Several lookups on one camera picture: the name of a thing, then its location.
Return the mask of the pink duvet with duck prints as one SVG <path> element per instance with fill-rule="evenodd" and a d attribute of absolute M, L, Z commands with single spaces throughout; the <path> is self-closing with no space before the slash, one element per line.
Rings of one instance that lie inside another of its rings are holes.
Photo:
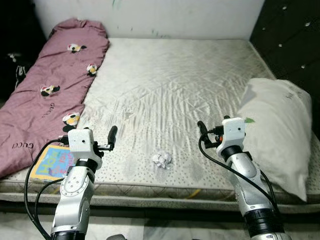
<path fill-rule="evenodd" d="M 109 45 L 102 22 L 69 18 L 52 28 L 0 108 L 0 179 L 27 169 L 46 142 L 77 128 Z"/>

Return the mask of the black tufted headboard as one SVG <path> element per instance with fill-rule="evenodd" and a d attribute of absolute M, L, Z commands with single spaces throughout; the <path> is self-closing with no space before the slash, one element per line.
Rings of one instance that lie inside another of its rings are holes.
<path fill-rule="evenodd" d="M 264 0 L 250 42 L 273 75 L 311 96 L 311 130 L 320 136 L 320 27 L 313 0 Z"/>

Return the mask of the off-white pillow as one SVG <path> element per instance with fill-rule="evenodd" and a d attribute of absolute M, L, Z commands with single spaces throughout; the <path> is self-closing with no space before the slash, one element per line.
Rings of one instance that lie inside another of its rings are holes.
<path fill-rule="evenodd" d="M 288 80 L 251 78 L 237 110 L 246 121 L 244 148 L 272 183 L 307 201 L 312 157 L 312 100 Z"/>

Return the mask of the crumpled white paper ball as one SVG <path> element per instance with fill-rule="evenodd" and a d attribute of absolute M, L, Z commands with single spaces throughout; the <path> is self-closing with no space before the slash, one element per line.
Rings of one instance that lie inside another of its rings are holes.
<path fill-rule="evenodd" d="M 169 169 L 172 164 L 172 156 L 166 151 L 160 151 L 151 156 L 151 161 L 160 169 Z"/>

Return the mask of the black bag with white print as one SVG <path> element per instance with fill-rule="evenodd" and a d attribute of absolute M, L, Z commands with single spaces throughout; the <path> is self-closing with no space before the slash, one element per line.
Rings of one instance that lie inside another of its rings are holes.
<path fill-rule="evenodd" d="M 20 82 L 21 69 L 25 68 L 22 52 L 0 53 L 0 99 L 7 100 Z"/>

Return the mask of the colourful children's picture book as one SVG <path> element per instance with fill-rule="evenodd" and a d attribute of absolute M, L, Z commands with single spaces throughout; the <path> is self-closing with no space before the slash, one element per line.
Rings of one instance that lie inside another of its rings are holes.
<path fill-rule="evenodd" d="M 49 145 L 30 172 L 29 178 L 39 182 L 50 182 L 66 176 L 74 166 L 73 154 L 67 146 Z"/>

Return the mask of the grey quilted mattress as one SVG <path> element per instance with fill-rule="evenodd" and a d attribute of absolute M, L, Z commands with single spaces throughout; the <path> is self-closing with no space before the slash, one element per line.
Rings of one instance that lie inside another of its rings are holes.
<path fill-rule="evenodd" d="M 275 79 L 242 39 L 109 39 L 77 126 L 93 130 L 101 144 L 118 127 L 115 149 L 96 173 L 92 203 L 235 210 L 231 174 L 199 151 L 197 122 L 212 127 L 225 115 L 238 117 L 253 78 Z M 286 212 L 312 211 L 320 201 L 320 146 L 313 133 L 310 146 L 307 201 L 271 182 Z M 156 153 L 171 154 L 170 167 L 157 167 Z M 23 200 L 27 171 L 0 178 L 0 201 Z"/>

